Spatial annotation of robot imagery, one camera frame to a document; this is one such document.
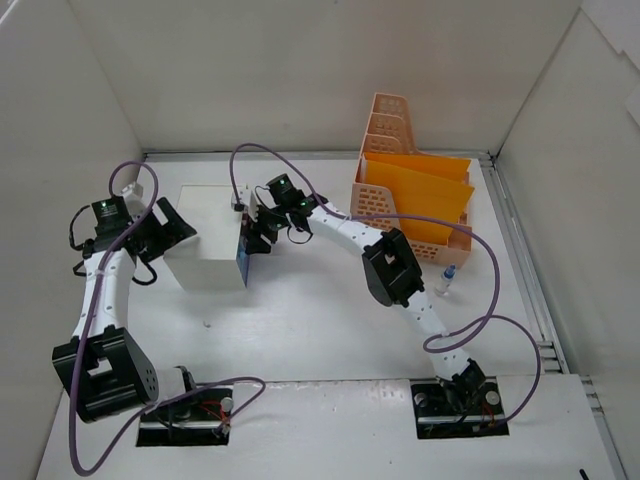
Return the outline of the purple drawer with knob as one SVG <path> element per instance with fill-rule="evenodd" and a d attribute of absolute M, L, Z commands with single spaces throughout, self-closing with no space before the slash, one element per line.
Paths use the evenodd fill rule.
<path fill-rule="evenodd" d="M 250 268 L 250 256 L 247 253 L 247 221 L 241 222 L 239 239 L 237 245 L 236 263 L 240 272 L 240 277 L 244 286 L 247 286 Z"/>

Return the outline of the white mini drawer cabinet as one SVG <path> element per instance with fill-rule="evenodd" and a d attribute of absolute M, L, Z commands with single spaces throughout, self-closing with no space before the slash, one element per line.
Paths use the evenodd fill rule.
<path fill-rule="evenodd" d="M 231 209 L 232 188 L 225 185 L 184 185 L 178 214 L 196 231 L 164 254 L 174 278 L 186 291 L 243 290 L 236 263 L 243 213 Z"/>

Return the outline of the orange folder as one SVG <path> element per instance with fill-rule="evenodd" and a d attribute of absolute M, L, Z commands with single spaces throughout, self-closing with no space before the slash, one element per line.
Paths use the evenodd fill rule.
<path fill-rule="evenodd" d="M 364 182 L 389 190 L 398 214 L 456 223 L 474 192 L 467 158 L 366 153 L 364 160 Z"/>

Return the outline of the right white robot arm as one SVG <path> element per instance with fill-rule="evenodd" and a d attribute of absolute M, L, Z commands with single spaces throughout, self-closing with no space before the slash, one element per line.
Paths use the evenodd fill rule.
<path fill-rule="evenodd" d="M 319 194 L 305 194 L 288 175 L 267 187 L 274 205 L 264 205 L 248 187 L 236 187 L 232 208 L 246 215 L 243 246 L 247 255 L 269 254 L 278 234 L 295 229 L 322 237 L 359 257 L 367 288 L 381 305 L 396 310 L 427 338 L 447 331 L 426 292 L 422 270 L 409 241 L 397 228 L 380 230 L 351 220 Z"/>

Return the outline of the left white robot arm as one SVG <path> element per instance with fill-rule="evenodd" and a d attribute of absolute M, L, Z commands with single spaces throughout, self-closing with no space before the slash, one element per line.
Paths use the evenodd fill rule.
<path fill-rule="evenodd" d="M 153 274 L 149 281 L 136 280 L 138 263 L 149 267 L 167 250 L 195 236 L 196 230 L 167 198 L 158 199 L 156 205 L 166 221 L 162 223 L 150 213 L 101 269 L 99 265 L 108 247 L 134 223 L 134 217 L 142 213 L 144 205 L 121 196 L 91 204 L 97 221 L 96 236 L 79 247 L 82 262 L 76 265 L 84 269 L 85 276 L 80 319 L 71 340 L 56 346 L 52 352 L 54 369 L 65 390 L 70 392 L 80 337 L 86 320 L 93 319 L 80 367 L 76 401 L 76 412 L 86 423 L 152 404 L 159 397 L 156 371 L 127 330 L 129 290 L 133 284 L 148 286 L 157 279 Z M 100 293 L 96 308 L 90 313 L 96 274 L 100 271 L 104 273 Z"/>

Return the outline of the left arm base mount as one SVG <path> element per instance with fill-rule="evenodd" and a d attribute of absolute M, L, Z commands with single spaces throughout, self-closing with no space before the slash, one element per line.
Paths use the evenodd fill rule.
<path fill-rule="evenodd" d="M 143 415 L 136 446 L 226 446 L 230 440 L 228 417 L 233 411 L 233 387 L 223 385 Z"/>

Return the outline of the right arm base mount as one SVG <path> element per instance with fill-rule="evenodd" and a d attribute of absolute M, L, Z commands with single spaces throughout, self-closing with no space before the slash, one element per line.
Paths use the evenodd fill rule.
<path fill-rule="evenodd" d="M 509 435 L 498 383 L 489 378 L 479 396 L 460 411 L 447 401 L 436 380 L 410 383 L 419 440 L 453 440 Z"/>

